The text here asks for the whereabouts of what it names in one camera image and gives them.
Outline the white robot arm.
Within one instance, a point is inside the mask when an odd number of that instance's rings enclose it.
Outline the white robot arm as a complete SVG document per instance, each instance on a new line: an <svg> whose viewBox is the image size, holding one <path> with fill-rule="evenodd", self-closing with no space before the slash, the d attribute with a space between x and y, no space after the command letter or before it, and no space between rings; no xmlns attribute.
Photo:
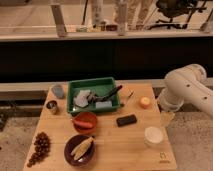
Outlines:
<svg viewBox="0 0 213 171"><path fill-rule="evenodd" d="M207 72L199 64L190 64L166 74L165 87L157 97L163 127L170 124L185 101L213 118L213 90L203 84L206 79Z"/></svg>

